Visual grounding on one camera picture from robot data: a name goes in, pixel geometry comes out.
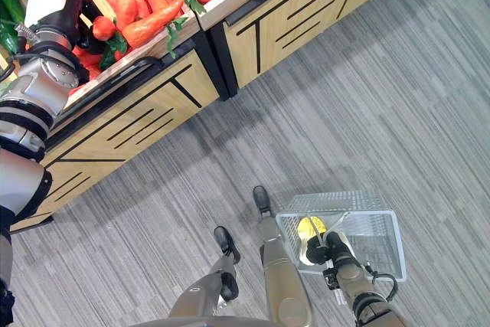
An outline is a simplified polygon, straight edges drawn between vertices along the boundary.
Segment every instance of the wooden display stand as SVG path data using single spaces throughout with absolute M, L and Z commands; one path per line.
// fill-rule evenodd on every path
M 105 0 L 94 0 L 113 17 Z M 53 176 L 33 216 L 11 227 L 44 223 L 59 208 L 198 113 L 227 88 L 194 13 L 168 55 L 168 32 L 126 55 L 70 96 L 47 142 L 41 164 Z
M 220 0 L 231 12 L 216 22 L 217 1 L 206 5 L 212 17 L 198 19 L 233 96 L 367 0 Z

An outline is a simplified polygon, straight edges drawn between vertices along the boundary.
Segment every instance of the gray carpet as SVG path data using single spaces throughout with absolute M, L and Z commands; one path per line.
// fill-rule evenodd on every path
M 242 250 L 240 298 L 266 317 L 251 189 L 376 188 L 400 222 L 420 326 L 490 324 L 490 0 L 372 0 L 55 214 L 13 237 L 22 326 L 131 325 L 166 316 L 217 257 Z M 316 325 L 354 325 L 319 277 Z M 382 287 L 388 291 L 388 285 Z

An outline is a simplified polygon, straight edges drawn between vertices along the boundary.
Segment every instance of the black joint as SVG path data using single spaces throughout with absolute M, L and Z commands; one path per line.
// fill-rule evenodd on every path
M 44 158 L 45 154 L 44 147 L 39 148 L 39 151 L 37 152 L 32 152 L 30 149 L 24 147 L 23 145 L 2 136 L 0 136 L 0 146 L 9 152 L 19 155 L 25 159 L 33 159 L 36 162 L 40 162 Z
M 13 224 L 24 220 L 25 218 L 32 216 L 38 210 L 41 202 L 46 198 L 47 193 L 51 189 L 51 183 L 53 182 L 53 177 L 48 170 L 44 170 L 43 177 L 41 182 L 39 183 L 38 189 L 32 196 L 31 200 L 27 203 L 27 205 L 19 212 L 17 216 L 15 216 Z

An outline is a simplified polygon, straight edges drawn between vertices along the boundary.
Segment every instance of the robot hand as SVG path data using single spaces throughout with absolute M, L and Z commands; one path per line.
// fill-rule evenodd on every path
M 306 257 L 312 263 L 324 264 L 332 261 L 333 267 L 323 271 L 330 290 L 340 289 L 347 304 L 354 313 L 359 327 L 407 327 L 400 313 L 388 302 L 397 292 L 397 281 L 393 276 L 374 272 L 369 265 L 362 267 L 354 255 L 347 237 L 340 232 L 320 234 L 308 241 Z M 394 287 L 387 298 L 374 290 L 377 277 L 390 277 Z

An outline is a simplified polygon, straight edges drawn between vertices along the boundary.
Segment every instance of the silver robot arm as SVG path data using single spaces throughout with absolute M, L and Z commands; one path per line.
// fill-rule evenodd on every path
M 9 58 L 4 80 L 19 60 L 18 78 L 0 96 L 0 325 L 11 322 L 8 291 L 12 250 L 10 226 L 33 215 L 51 187 L 39 161 L 45 141 L 68 100 L 69 90 L 88 81 L 88 71 L 71 52 L 75 44 L 99 53 L 80 19 L 101 15 L 91 0 L 28 0 L 25 25 L 18 25 L 19 52 Z M 25 53 L 25 45 L 31 47 Z

